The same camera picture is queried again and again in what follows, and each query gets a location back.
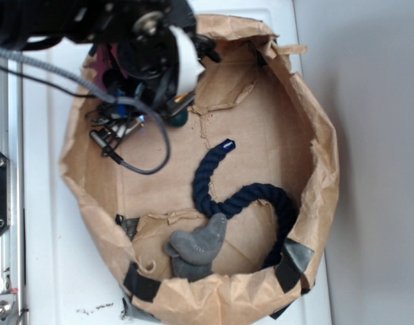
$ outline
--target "brown paper bag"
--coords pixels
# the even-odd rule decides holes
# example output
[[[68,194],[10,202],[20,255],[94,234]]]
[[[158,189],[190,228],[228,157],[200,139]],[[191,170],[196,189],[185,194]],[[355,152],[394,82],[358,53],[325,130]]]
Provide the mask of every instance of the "brown paper bag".
[[[198,29],[216,40],[223,60],[203,61],[206,73],[188,123],[168,130],[169,164],[142,176],[102,158],[85,118],[98,101],[77,99],[61,172],[103,260],[134,306],[165,324],[251,324],[289,305],[315,283],[338,201],[336,132],[302,77],[290,73],[288,54],[302,53],[304,47],[278,46],[273,32],[255,20],[199,16]],[[88,59],[83,71],[90,80],[94,60]],[[255,182],[283,188],[300,207],[288,236],[290,249],[283,251],[287,257],[282,266],[260,271],[276,227],[274,210],[260,200],[229,221],[213,275],[190,283],[173,278],[164,245],[173,231],[206,223],[194,209],[191,183],[208,149],[227,138],[235,140],[237,149],[215,171],[212,197],[222,202]],[[151,123],[119,150],[126,161],[145,168],[157,165],[164,154]],[[116,214],[141,218],[134,241],[116,225]],[[299,262],[296,247],[310,253],[306,263]],[[158,284],[152,299],[140,299],[124,286],[132,263],[137,276]],[[290,286],[286,278],[293,272],[298,278]]]

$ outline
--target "black cable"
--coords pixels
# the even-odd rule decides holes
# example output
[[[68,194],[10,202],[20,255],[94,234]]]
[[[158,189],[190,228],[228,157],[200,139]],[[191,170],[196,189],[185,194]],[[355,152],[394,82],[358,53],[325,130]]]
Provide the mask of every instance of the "black cable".
[[[79,93],[73,93],[70,90],[67,90],[63,87],[60,87],[59,85],[56,85],[55,83],[51,83],[49,81],[30,76],[29,74],[24,74],[24,73],[21,73],[21,72],[13,71],[13,70],[10,70],[10,69],[8,69],[4,66],[0,66],[0,70],[3,71],[3,72],[6,72],[6,73],[14,74],[15,76],[20,77],[20,78],[29,79],[29,80],[32,80],[32,81],[36,81],[38,83],[42,83],[46,86],[56,88],[56,89],[58,89],[58,90],[60,90],[64,93],[67,93],[68,95],[71,95],[71,96],[76,97],[76,98],[96,98],[96,96],[94,96],[94,95],[81,95]]]
[[[20,322],[22,321],[22,317],[25,315],[25,313],[28,313],[30,310],[28,308],[24,308],[23,310],[20,311],[18,320],[16,321],[16,325],[19,325]]]

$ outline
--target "wire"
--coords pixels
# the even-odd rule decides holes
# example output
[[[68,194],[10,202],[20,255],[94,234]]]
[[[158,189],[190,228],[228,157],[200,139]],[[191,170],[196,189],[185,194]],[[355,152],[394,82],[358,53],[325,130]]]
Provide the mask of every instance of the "wire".
[[[20,311],[18,320],[16,321],[16,325],[19,325],[20,322],[22,321],[22,317],[24,316],[25,313],[28,313],[30,310],[28,308],[24,308],[23,310]]]
[[[67,93],[68,95],[71,95],[71,96],[76,97],[76,98],[96,98],[96,96],[94,96],[94,95],[82,95],[80,93],[73,93],[70,90],[67,90],[63,87],[60,87],[59,85],[56,85],[55,83],[51,83],[49,81],[30,76],[29,74],[24,74],[24,73],[21,73],[21,72],[13,71],[13,70],[10,70],[10,69],[8,69],[4,66],[0,66],[0,70],[4,71],[6,73],[14,74],[15,76],[20,77],[20,78],[29,79],[29,80],[32,80],[32,81],[36,81],[37,83],[42,83],[46,86],[56,88],[56,89],[62,91],[63,93]]]
[[[78,83],[79,85],[87,88],[93,95],[95,95],[100,100],[103,100],[107,103],[115,103],[116,98],[113,95],[110,95],[109,93],[106,93],[105,91],[101,90],[97,85],[85,80],[84,78],[78,76],[77,74],[74,74],[73,72],[69,72],[67,70],[64,70],[63,68],[59,68],[57,66],[54,66],[53,64],[49,64],[47,62],[43,62],[34,58],[30,58],[29,56],[24,56],[21,53],[9,51],[7,49],[1,49],[0,48],[0,57],[5,58],[7,60],[16,61],[19,63],[27,64],[29,66],[35,66],[36,68],[40,68],[42,70],[49,71],[51,73],[58,74],[64,78],[70,79],[71,81],[74,81],[75,83]]]
[[[158,113],[154,112],[150,107],[145,105],[143,102],[141,102],[137,98],[131,98],[131,97],[126,97],[126,96],[116,97],[116,96],[110,95],[109,93],[106,93],[105,91],[101,90],[97,85],[85,80],[84,78],[78,76],[77,74],[64,70],[63,68],[54,66],[53,64],[49,64],[47,62],[43,62],[43,61],[40,61],[34,58],[30,58],[28,56],[24,56],[23,54],[18,53],[18,52],[9,51],[9,50],[0,48],[0,57],[5,58],[7,60],[12,60],[12,61],[16,61],[19,63],[27,64],[29,66],[35,66],[42,70],[46,70],[51,73],[58,74],[64,78],[70,79],[74,81],[75,83],[78,83],[79,85],[85,87],[95,97],[99,98],[100,100],[104,102],[111,103],[111,104],[130,105],[130,106],[135,107],[137,111],[143,113],[144,115],[150,116],[153,122],[158,126],[159,131],[162,134],[162,137],[164,138],[164,142],[166,146],[166,154],[165,154],[164,160],[156,168],[153,168],[150,170],[139,169],[121,160],[119,163],[123,167],[131,171],[134,171],[136,173],[142,174],[142,175],[151,175],[151,174],[158,172],[160,169],[162,169],[169,161],[169,158],[171,155],[171,146],[170,146],[169,136],[168,136],[168,133],[166,132],[166,127],[162,119],[160,118]]]

